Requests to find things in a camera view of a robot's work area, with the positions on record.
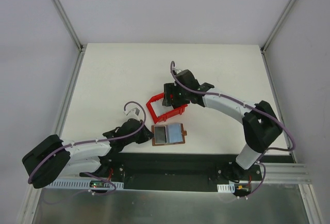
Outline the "red plastic card tray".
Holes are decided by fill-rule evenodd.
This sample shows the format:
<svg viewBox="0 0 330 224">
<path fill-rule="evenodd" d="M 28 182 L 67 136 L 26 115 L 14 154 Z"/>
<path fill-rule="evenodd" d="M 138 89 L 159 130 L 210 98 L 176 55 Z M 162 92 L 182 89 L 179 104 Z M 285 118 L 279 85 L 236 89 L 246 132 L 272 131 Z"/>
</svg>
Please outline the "red plastic card tray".
<svg viewBox="0 0 330 224">
<path fill-rule="evenodd" d="M 165 122 L 169 118 L 175 117 L 177 115 L 182 115 L 188 106 L 187 104 L 180 106 L 178 108 L 173 108 L 172 106 L 166 107 L 162 105 L 162 100 L 164 93 L 160 93 L 152 96 L 146 103 L 146 107 L 152 117 L 153 123 L 157 124 L 160 122 Z"/>
</svg>

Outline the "dark credit card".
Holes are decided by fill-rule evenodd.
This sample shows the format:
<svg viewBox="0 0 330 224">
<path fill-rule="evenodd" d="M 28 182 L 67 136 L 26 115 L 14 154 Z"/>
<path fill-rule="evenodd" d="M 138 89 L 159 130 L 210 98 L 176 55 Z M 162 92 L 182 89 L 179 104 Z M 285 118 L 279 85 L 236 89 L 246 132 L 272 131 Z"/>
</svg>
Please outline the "dark credit card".
<svg viewBox="0 0 330 224">
<path fill-rule="evenodd" d="M 166 143 L 167 142 L 166 127 L 165 126 L 154 126 L 154 138 L 155 138 L 155 144 Z"/>
</svg>

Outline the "brown leather card holder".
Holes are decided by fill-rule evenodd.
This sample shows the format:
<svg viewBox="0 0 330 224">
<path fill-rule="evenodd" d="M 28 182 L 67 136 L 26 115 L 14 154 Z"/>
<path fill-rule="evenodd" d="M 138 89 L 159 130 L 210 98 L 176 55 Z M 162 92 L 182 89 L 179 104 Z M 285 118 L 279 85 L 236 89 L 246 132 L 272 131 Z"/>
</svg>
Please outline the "brown leather card holder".
<svg viewBox="0 0 330 224">
<path fill-rule="evenodd" d="M 170 123 L 164 125 L 152 125 L 152 133 L 154 134 L 154 126 L 165 126 L 166 127 L 166 138 L 167 142 L 164 144 L 155 144 L 155 138 L 152 138 L 152 146 L 171 146 L 171 145 L 182 145 L 186 143 L 187 131 L 184 129 L 182 123 Z"/>
</svg>

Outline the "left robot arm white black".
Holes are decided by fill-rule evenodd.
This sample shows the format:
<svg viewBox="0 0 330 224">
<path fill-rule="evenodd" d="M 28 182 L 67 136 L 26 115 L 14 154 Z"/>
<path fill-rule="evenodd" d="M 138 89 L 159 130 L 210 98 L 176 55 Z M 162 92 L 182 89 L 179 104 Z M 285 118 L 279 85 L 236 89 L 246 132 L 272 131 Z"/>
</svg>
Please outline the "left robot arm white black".
<svg viewBox="0 0 330 224">
<path fill-rule="evenodd" d="M 143 121 L 130 118 L 121 126 L 103 133 L 103 139 L 84 142 L 46 137 L 29 151 L 22 163 L 28 173 L 28 184 L 34 188 L 50 185 L 58 177 L 85 172 L 104 177 L 108 161 L 131 143 L 142 144 L 154 137 Z"/>
</svg>

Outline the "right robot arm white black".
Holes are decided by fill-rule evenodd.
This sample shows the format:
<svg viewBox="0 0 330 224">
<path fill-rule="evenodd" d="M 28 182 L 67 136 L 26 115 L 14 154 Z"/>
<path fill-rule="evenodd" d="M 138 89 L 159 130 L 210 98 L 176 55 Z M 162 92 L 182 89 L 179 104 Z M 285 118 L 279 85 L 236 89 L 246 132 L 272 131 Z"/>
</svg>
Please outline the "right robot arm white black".
<svg viewBox="0 0 330 224">
<path fill-rule="evenodd" d="M 260 101 L 251 103 L 248 108 L 241 100 L 221 93 L 214 85 L 200 84 L 190 70 L 171 70 L 171 74 L 174 82 L 163 86 L 163 106 L 197 104 L 217 110 L 242 124 L 245 145 L 235 161 L 222 170 L 222 175 L 232 182 L 244 180 L 250 175 L 253 164 L 283 132 L 271 105 Z"/>
</svg>

